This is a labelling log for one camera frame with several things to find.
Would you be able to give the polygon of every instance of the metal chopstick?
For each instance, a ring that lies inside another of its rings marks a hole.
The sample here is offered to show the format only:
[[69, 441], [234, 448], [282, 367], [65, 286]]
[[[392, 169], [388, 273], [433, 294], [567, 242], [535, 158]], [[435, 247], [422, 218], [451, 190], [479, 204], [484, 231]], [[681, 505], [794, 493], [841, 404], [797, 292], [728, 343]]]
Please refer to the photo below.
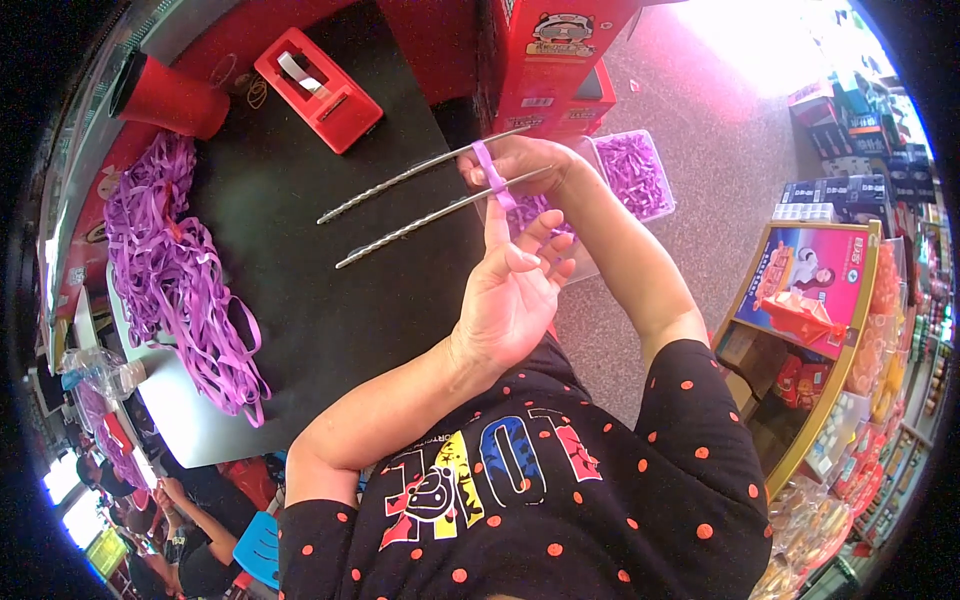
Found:
[[[516, 183], [520, 183], [520, 182], [522, 182], [522, 181], [526, 181], [526, 180], [532, 178], [533, 176], [536, 176], [536, 175], [539, 175], [540, 173], [544, 173], [544, 172], [546, 172], [546, 171], [549, 171], [549, 170], [552, 169], [552, 168], [553, 168], [553, 165], [550, 165], [550, 166], [543, 167], [543, 168], [541, 168], [541, 169], [537, 169], [536, 171], [531, 171], [530, 173], [527, 173], [526, 175], [521, 175], [520, 177], [518, 177], [518, 178], [516, 178], [516, 179], [512, 179], [512, 180], [506, 181], [506, 182], [504, 183], [504, 187], [510, 187], [511, 185], [514, 185], [514, 184], [516, 184]], [[426, 225], [426, 224], [428, 224], [428, 223], [430, 223], [430, 222], [432, 222], [432, 221], [436, 221], [437, 219], [439, 219], [439, 218], [441, 218], [441, 217], [443, 217], [443, 216], [445, 216], [445, 215], [450, 214], [450, 213], [453, 212], [454, 210], [458, 210], [458, 209], [460, 209], [460, 208], [463, 208], [464, 206], [466, 206], [466, 205], [468, 205], [468, 204], [473, 204], [473, 203], [475, 203], [476, 201], [480, 200], [481, 198], [484, 198], [484, 197], [486, 197], [486, 196], [489, 196], [489, 195], [492, 194], [492, 193], [493, 193], [493, 190], [492, 190], [492, 189], [487, 189], [487, 190], [484, 190], [484, 191], [482, 191], [482, 192], [480, 192], [480, 193], [478, 193], [478, 194], [474, 194], [474, 195], [472, 195], [472, 196], [469, 196], [468, 198], [463, 198], [462, 200], [459, 200], [459, 201], [451, 204], [450, 206], [448, 206], [448, 207], [446, 207], [446, 208], [441, 208], [441, 209], [438, 210], [437, 212], [431, 212], [430, 214], [428, 214], [427, 216], [423, 217], [422, 219], [418, 219], [418, 220], [414, 221], [413, 223], [411, 223], [411, 224], [408, 225], [407, 227], [402, 228], [402, 229], [398, 229], [398, 230], [394, 231], [393, 233], [388, 233], [387, 235], [384, 235], [383, 237], [381, 237], [381, 238], [378, 239], [377, 241], [373, 242], [372, 244], [369, 244], [368, 246], [364, 246], [363, 248], [360, 248], [360, 249], [358, 249], [358, 250], [355, 250], [355, 251], [351, 252], [351, 253], [347, 256], [347, 258], [344, 258], [343, 260], [341, 260], [340, 262], [337, 263], [336, 268], [337, 268], [337, 269], [343, 269], [344, 267], [346, 267], [346, 266], [347, 266], [348, 264], [350, 264], [351, 262], [360, 260], [361, 258], [363, 258], [363, 257], [366, 256], [367, 254], [373, 252], [374, 250], [383, 248], [383, 247], [386, 246], [387, 244], [389, 244], [389, 243], [393, 242], [394, 240], [396, 240], [398, 237], [402, 237], [402, 236], [406, 235], [407, 233], [410, 233], [410, 232], [413, 231], [414, 229], [421, 228], [421, 227], [423, 227], [424, 225]]]
[[[491, 142], [495, 142], [496, 140], [502, 139], [502, 138], [507, 137], [507, 136], [509, 136], [509, 135], [516, 135], [516, 134], [518, 134], [518, 133], [526, 132], [526, 131], [528, 131], [531, 127], [532, 127], [532, 126], [521, 127], [521, 128], [515, 129], [515, 130], [513, 130], [513, 131], [511, 131], [511, 132], [498, 133], [497, 135], [492, 135], [492, 136], [488, 137], [487, 139], [485, 139], [485, 140], [483, 140], [483, 141], [484, 141], [485, 144], [489, 144], [489, 143], [491, 143]], [[467, 152], [469, 152], [469, 151], [472, 150], [472, 149], [473, 149], [472, 146], [464, 146], [463, 148], [461, 148], [461, 149], [459, 149], [459, 150], [454, 150], [453, 152], [448, 152], [448, 153], [446, 153], [445, 155], [436, 156], [436, 157], [434, 157], [434, 158], [431, 158], [431, 159], [427, 160], [426, 162], [422, 162], [422, 163], [420, 163], [420, 164], [418, 164], [418, 165], [416, 165], [416, 166], [414, 166], [414, 167], [411, 167], [411, 168], [407, 169], [406, 171], [404, 171], [403, 173], [397, 175], [396, 177], [390, 178], [390, 179], [384, 181], [383, 183], [380, 183], [380, 184], [377, 185], [376, 187], [370, 188], [369, 190], [367, 190], [366, 192], [364, 192], [364, 193], [362, 193], [362, 194], [360, 194], [360, 195], [358, 195], [358, 196], [354, 196], [353, 198], [347, 200], [347, 201], [344, 202], [343, 204], [340, 204], [339, 206], [337, 206], [337, 207], [334, 208], [333, 210], [328, 210], [326, 213], [324, 213], [324, 216], [323, 216], [323, 217], [317, 219], [317, 225], [322, 225], [322, 224], [326, 223], [326, 222], [329, 221], [330, 219], [336, 217], [337, 215], [342, 214], [342, 213], [343, 213], [344, 211], [346, 211], [346, 210], [350, 210], [350, 209], [353, 208], [354, 206], [357, 206], [358, 204], [362, 203], [363, 201], [365, 201], [365, 200], [367, 200], [367, 199], [369, 199], [369, 198], [371, 198], [371, 197], [379, 194], [380, 192], [382, 192], [383, 190], [387, 189], [388, 187], [390, 187], [390, 186], [392, 186], [392, 185], [396, 185], [397, 183], [400, 183], [400, 182], [403, 181], [403, 180], [409, 179], [409, 178], [413, 177], [414, 175], [416, 175], [417, 173], [420, 173], [420, 172], [422, 172], [422, 171], [425, 171], [425, 170], [429, 169], [430, 167], [436, 166], [436, 165], [440, 164], [441, 162], [444, 162], [445, 160], [450, 160], [451, 158], [455, 158], [455, 157], [457, 157], [457, 156], [459, 156], [459, 155], [466, 154]]]

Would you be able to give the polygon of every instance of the tiled floor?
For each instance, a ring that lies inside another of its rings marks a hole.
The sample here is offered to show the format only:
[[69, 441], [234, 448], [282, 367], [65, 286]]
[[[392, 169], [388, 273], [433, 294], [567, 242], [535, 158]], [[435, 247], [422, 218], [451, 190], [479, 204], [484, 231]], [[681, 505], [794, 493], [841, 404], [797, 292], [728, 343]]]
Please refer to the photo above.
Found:
[[[633, 37], [621, 35], [604, 56], [618, 103], [598, 134], [653, 135], [677, 211], [649, 227], [711, 330], [733, 302], [783, 185], [821, 176], [805, 137], [795, 143], [785, 107], [788, 94], [823, 72], [798, 17], [802, 4], [651, 7]], [[556, 325], [594, 401], [632, 427], [645, 379], [640, 344], [600, 277], [564, 290]]]

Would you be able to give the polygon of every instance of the barcode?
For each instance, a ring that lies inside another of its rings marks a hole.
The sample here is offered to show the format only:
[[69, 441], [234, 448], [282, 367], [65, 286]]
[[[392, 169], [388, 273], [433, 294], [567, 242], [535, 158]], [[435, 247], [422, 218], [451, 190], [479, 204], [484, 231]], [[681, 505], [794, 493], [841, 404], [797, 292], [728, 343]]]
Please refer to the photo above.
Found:
[[553, 98], [524, 98], [520, 103], [522, 108], [529, 107], [550, 107], [553, 106]]

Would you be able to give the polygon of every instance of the purple rubber band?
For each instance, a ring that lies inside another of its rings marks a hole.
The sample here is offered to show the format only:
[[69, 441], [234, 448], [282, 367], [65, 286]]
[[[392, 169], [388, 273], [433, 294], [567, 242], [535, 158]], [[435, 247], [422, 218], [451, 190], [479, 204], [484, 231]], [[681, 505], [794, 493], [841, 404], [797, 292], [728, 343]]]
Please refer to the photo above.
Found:
[[477, 161], [480, 162], [480, 166], [483, 168], [484, 172], [487, 174], [487, 181], [490, 182], [490, 188], [493, 190], [494, 196], [500, 202], [500, 205], [503, 206], [504, 210], [513, 210], [516, 208], [516, 200], [514, 200], [513, 194], [507, 189], [506, 181], [500, 174], [496, 172], [496, 169], [493, 168], [493, 159], [490, 157], [490, 151], [487, 150], [487, 145], [483, 143], [482, 139], [470, 144], [473, 148], [473, 151], [477, 154]]

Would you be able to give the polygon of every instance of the bright light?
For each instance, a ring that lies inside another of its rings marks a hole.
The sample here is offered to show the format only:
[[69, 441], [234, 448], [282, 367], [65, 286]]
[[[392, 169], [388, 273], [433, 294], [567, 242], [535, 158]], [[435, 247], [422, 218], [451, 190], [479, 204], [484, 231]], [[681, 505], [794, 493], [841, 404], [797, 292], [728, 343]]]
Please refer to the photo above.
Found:
[[77, 500], [66, 515], [63, 516], [63, 526], [73, 541], [86, 548], [94, 538], [104, 530], [104, 520], [97, 513], [97, 502], [100, 494], [88, 491]]
[[74, 486], [80, 483], [77, 476], [77, 455], [67, 452], [60, 460], [50, 465], [50, 472], [43, 476], [43, 485], [47, 487], [50, 501], [60, 504]]

